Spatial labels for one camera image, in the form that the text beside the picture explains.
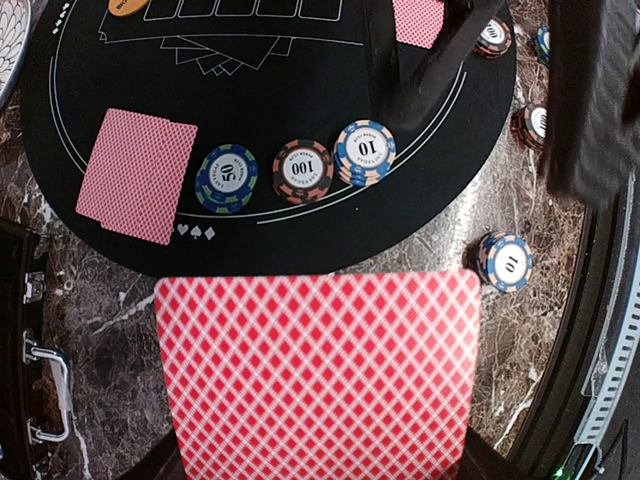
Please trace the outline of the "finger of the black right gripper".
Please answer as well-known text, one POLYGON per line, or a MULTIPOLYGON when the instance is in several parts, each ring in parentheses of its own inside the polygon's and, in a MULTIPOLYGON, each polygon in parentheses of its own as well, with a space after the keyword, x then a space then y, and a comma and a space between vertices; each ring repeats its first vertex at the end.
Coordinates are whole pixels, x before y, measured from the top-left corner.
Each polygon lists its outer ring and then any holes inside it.
POLYGON ((393 1, 364 0, 362 22, 371 104, 381 108, 400 80, 393 1))
POLYGON ((384 97, 387 126, 412 129, 422 122, 501 6, 497 0, 445 3, 443 27, 431 53, 416 64, 408 77, 398 77, 384 97))

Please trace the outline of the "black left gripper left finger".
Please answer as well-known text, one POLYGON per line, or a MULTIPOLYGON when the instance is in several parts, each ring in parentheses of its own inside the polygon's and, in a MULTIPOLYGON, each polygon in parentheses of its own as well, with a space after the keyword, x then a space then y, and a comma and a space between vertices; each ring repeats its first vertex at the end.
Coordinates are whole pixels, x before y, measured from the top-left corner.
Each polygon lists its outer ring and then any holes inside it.
POLYGON ((163 439, 120 480, 186 480, 186 473, 175 439, 163 439))

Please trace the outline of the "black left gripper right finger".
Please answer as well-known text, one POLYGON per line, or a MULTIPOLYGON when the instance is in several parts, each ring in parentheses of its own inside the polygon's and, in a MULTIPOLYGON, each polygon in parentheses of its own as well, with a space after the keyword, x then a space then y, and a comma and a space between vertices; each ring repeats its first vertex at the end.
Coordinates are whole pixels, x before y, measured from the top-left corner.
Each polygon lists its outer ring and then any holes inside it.
POLYGON ((473 429, 466 433, 465 448, 459 462, 458 480, 530 480, 494 450, 473 429))

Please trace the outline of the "red cards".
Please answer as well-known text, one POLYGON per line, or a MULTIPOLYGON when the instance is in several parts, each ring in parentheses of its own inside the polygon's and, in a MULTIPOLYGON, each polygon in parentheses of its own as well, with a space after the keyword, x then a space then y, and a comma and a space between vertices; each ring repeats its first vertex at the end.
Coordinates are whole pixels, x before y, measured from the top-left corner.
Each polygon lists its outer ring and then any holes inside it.
POLYGON ((440 0, 393 0, 396 40, 400 43, 431 49, 445 17, 445 3, 440 0))
POLYGON ((75 212, 106 230, 168 245, 197 132, 193 124, 108 109, 75 212))

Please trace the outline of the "blue green chip stack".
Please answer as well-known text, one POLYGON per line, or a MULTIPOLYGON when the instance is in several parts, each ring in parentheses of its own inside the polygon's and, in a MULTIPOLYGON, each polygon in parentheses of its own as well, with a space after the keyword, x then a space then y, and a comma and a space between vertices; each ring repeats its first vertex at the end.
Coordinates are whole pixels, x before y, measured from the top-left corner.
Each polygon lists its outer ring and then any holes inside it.
POLYGON ((533 37, 534 50, 536 51, 538 59, 543 65, 550 65, 550 32, 549 27, 543 25, 538 28, 536 34, 533 37))

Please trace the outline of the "brown white chip stack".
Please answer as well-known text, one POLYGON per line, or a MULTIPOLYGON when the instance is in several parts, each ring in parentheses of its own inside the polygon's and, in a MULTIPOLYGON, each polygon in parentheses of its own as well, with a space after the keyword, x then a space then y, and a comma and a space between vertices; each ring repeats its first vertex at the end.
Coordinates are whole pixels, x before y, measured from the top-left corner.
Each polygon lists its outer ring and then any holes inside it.
POLYGON ((516 138, 535 150, 544 148, 546 124, 547 110, 542 104, 529 103, 511 117, 511 127, 516 138))

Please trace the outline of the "red playing card deck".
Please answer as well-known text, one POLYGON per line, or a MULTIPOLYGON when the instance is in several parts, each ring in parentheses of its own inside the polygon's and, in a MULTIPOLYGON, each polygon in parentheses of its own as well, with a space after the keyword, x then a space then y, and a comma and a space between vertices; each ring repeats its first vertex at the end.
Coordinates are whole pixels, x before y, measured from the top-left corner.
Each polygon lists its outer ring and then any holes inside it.
POLYGON ((457 477, 475 273, 164 278, 155 308, 188 478, 457 477))

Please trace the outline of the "blue tan chip stack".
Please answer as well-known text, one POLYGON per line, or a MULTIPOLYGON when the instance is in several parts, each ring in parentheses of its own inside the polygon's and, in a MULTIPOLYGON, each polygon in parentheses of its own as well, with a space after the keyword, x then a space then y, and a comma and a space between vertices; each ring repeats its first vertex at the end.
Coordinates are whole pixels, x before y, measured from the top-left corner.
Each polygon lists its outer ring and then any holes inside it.
POLYGON ((503 293, 527 286, 534 258, 526 241, 513 232, 486 234, 479 243, 476 268, 481 279, 503 293))

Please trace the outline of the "orange big blind button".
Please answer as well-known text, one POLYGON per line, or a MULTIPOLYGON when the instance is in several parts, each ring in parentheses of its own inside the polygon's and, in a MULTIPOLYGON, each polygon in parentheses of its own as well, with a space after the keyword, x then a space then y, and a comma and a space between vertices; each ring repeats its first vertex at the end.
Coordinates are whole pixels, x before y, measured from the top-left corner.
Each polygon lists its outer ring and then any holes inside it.
POLYGON ((108 11, 115 17, 128 17, 136 14, 149 3, 149 0, 109 0, 108 11))

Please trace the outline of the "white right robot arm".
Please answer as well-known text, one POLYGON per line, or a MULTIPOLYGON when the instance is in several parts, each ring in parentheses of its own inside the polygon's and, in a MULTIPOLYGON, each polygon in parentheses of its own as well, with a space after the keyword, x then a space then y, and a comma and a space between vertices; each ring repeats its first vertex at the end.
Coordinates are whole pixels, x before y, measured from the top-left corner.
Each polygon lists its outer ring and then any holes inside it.
MULTIPOLYGON (((362 2, 376 117, 392 129, 420 124, 501 6, 499 1, 446 2, 432 52, 402 78, 392 2, 362 2)), ((549 20, 548 190, 596 208, 639 172, 636 5, 552 1, 549 20)))

